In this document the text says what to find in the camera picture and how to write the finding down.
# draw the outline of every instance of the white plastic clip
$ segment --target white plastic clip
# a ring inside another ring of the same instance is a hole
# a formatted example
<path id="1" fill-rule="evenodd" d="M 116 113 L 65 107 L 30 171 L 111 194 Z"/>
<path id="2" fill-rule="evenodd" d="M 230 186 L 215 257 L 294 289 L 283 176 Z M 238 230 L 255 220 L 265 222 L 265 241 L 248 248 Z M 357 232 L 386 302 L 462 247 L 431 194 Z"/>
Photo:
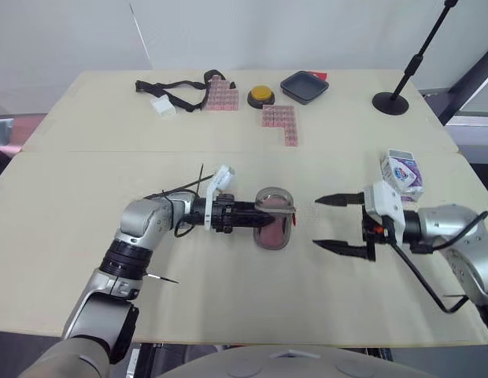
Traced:
<path id="1" fill-rule="evenodd" d="M 224 191 L 228 185 L 232 177 L 235 175 L 235 172 L 232 168 L 227 165 L 221 165 L 220 170 L 216 175 L 214 175 L 213 179 L 209 183 L 206 192 L 205 198 L 205 216 L 204 216 L 204 228 L 206 230 L 211 229 L 211 217 L 213 215 L 213 196 L 216 190 Z"/>
<path id="2" fill-rule="evenodd" d="M 176 114 L 176 108 L 168 100 L 168 96 L 166 94 L 160 96 L 159 98 L 152 98 L 150 101 L 151 105 L 153 105 L 153 108 L 155 108 L 160 117 L 167 118 Z"/>

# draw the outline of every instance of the beige tabletop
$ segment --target beige tabletop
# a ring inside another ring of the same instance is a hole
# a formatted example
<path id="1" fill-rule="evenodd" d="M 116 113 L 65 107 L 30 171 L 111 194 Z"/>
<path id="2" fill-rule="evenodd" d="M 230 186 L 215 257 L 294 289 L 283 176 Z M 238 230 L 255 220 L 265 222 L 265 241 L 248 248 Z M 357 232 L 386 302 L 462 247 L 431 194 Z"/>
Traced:
<path id="1" fill-rule="evenodd" d="M 330 87 L 307 106 L 284 95 L 280 82 L 293 71 L 230 71 L 239 90 L 239 111 L 178 109 L 161 119 L 150 104 L 151 94 L 135 93 L 135 81 L 171 83 L 202 80 L 199 71 L 85 72 L 39 125 L 24 147 L 28 151 L 284 151 L 283 137 L 261 127 L 261 111 L 246 103 L 248 91 L 265 84 L 276 104 L 295 105 L 298 152 L 330 154 L 348 150 L 385 150 L 390 146 L 412 152 L 456 152 L 456 144 L 411 83 L 403 95 L 410 109 L 400 117 L 382 114 L 372 105 L 380 91 L 392 90 L 399 71 L 329 71 Z M 172 90 L 191 103 L 203 91 Z"/>
<path id="2" fill-rule="evenodd" d="M 0 178 L 0 330 L 59 335 L 134 198 L 186 183 L 205 163 L 237 172 L 229 192 L 253 200 L 276 185 L 294 196 L 298 224 L 284 250 L 262 250 L 249 229 L 197 228 L 167 238 L 136 301 L 135 338 L 174 343 L 316 343 L 339 346 L 487 343 L 472 304 L 442 313 L 386 246 L 377 262 L 335 255 L 313 239 L 361 244 L 360 208 L 314 199 L 357 192 L 379 179 L 378 154 L 21 153 Z M 458 203 L 481 212 L 488 193 L 459 154 L 419 153 L 421 206 Z M 440 294 L 462 292 L 440 254 L 413 256 Z"/>
<path id="3" fill-rule="evenodd" d="M 280 251 L 257 247 L 249 229 L 222 235 L 196 228 L 182 239 L 165 238 L 150 270 L 179 284 L 145 280 L 135 301 L 141 311 L 137 340 L 346 347 L 488 343 L 471 303 L 453 315 L 442 313 L 389 247 L 379 246 L 371 263 L 312 243 L 362 243 L 360 208 L 330 208 L 314 200 L 379 180 L 379 158 L 389 147 L 416 155 L 426 187 L 419 205 L 488 210 L 485 188 L 413 87 L 405 88 L 411 109 L 402 117 L 376 113 L 369 105 L 368 96 L 392 87 L 399 72 L 329 73 L 326 94 L 295 106 L 297 148 L 283 146 L 279 129 L 261 128 L 259 112 L 244 100 L 248 87 L 269 83 L 277 103 L 292 104 L 277 87 L 287 72 L 229 72 L 242 91 L 241 110 L 180 110 L 171 120 L 162 120 L 151 96 L 136 94 L 133 82 L 196 79 L 201 72 L 83 74 L 0 177 L 0 330 L 60 335 L 123 208 L 192 181 L 204 163 L 206 172 L 221 164 L 236 170 L 228 192 L 238 200 L 252 201 L 267 186 L 290 191 L 297 227 Z M 439 294 L 462 292 L 440 254 L 411 258 Z"/>

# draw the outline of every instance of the white carton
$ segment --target white carton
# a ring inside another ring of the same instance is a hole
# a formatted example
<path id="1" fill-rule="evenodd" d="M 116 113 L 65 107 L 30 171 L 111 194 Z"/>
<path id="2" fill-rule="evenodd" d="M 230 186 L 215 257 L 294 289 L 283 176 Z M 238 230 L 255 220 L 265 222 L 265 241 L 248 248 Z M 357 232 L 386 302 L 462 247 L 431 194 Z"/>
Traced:
<path id="1" fill-rule="evenodd" d="M 389 150 L 380 167 L 384 180 L 401 195 L 402 201 L 417 202 L 424 192 L 423 178 L 412 153 Z"/>

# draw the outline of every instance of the black stand base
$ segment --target black stand base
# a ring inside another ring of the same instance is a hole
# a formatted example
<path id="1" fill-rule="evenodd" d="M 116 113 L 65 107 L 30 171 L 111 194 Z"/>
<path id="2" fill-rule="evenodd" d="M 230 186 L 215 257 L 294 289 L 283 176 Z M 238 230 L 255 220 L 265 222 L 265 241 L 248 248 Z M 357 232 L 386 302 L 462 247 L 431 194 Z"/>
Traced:
<path id="1" fill-rule="evenodd" d="M 377 109 L 391 116 L 400 116 L 409 109 L 409 102 L 403 97 L 398 96 L 391 100 L 392 93 L 381 92 L 373 96 L 372 104 Z"/>

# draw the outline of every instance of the dark gray square dish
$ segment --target dark gray square dish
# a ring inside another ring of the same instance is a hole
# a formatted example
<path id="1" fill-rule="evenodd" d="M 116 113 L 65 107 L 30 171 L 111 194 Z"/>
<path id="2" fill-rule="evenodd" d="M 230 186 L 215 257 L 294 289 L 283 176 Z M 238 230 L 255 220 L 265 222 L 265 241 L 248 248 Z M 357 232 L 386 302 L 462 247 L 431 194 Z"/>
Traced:
<path id="1" fill-rule="evenodd" d="M 281 88 L 286 96 L 305 105 L 328 89 L 328 83 L 312 73 L 298 71 L 284 79 Z"/>

